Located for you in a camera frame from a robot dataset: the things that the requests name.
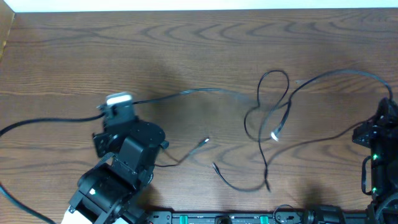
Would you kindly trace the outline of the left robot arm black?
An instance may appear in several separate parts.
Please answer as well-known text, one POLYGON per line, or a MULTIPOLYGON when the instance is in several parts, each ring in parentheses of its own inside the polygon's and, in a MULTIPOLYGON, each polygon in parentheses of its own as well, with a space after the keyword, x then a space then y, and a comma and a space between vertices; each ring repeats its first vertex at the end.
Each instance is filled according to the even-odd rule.
POLYGON ((99 163, 79 179, 63 223, 147 223, 137 201, 169 142, 158 125, 140 119, 132 103, 101 107, 103 132, 93 135, 99 163))

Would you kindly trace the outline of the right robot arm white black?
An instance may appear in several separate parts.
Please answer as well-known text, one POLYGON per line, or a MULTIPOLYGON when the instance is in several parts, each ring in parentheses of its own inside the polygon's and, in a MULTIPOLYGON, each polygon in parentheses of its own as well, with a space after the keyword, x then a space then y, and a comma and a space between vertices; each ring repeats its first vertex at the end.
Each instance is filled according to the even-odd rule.
POLYGON ((376 114, 353 131, 352 141, 371 150, 362 164, 361 190, 372 197, 366 223, 397 223, 397 104, 383 98, 376 114))

